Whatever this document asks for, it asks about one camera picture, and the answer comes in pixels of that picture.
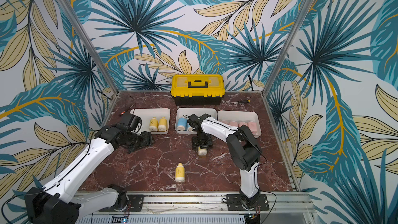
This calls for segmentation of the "yellow pencil sharpener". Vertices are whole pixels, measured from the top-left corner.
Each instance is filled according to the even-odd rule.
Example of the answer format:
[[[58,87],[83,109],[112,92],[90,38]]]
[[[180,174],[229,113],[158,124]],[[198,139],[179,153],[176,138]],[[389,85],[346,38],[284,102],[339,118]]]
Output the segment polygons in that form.
[[[150,120],[149,131],[158,132],[158,120],[155,117]]]
[[[165,117],[161,117],[158,123],[158,131],[165,132],[167,131],[167,119]]]
[[[185,182],[185,169],[182,163],[179,163],[175,170],[175,181],[177,183]]]
[[[199,148],[198,148],[198,155],[199,155],[200,157],[206,156],[206,155],[207,155],[207,149],[206,149],[206,148],[201,148],[201,147],[199,147]]]

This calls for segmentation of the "blue pencil sharpener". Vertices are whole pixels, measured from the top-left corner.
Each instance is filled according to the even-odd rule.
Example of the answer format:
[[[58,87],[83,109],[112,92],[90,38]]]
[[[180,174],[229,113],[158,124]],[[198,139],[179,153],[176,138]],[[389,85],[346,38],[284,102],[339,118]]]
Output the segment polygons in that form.
[[[187,118],[182,117],[177,121],[177,130],[178,131],[186,131],[187,129]]]
[[[187,124],[186,131],[192,132],[192,131],[193,131],[193,128],[192,128],[189,124]]]

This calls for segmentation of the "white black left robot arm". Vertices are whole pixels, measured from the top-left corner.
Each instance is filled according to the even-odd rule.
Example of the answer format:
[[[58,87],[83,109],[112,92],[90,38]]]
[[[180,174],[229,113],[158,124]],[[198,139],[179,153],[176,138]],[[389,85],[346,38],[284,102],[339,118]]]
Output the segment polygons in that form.
[[[133,114],[124,114],[117,124],[103,126],[66,169],[41,189],[31,188],[24,195],[29,222],[74,224],[85,216],[109,207],[127,212],[131,200],[120,186],[111,184],[84,197],[76,197],[75,194],[97,166],[119,147],[132,153],[155,143],[150,132],[136,132],[140,120]]]

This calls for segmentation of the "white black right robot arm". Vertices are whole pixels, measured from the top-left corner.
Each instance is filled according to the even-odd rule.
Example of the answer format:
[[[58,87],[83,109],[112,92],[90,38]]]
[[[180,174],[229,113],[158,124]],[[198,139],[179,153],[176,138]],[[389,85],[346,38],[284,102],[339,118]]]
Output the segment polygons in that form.
[[[251,130],[246,125],[241,127],[227,125],[209,114],[200,117],[192,114],[187,122],[196,133],[191,140],[193,149],[212,147],[213,137],[227,144],[232,160],[240,171],[240,203],[245,209],[256,207],[261,194],[258,167],[262,149]]]

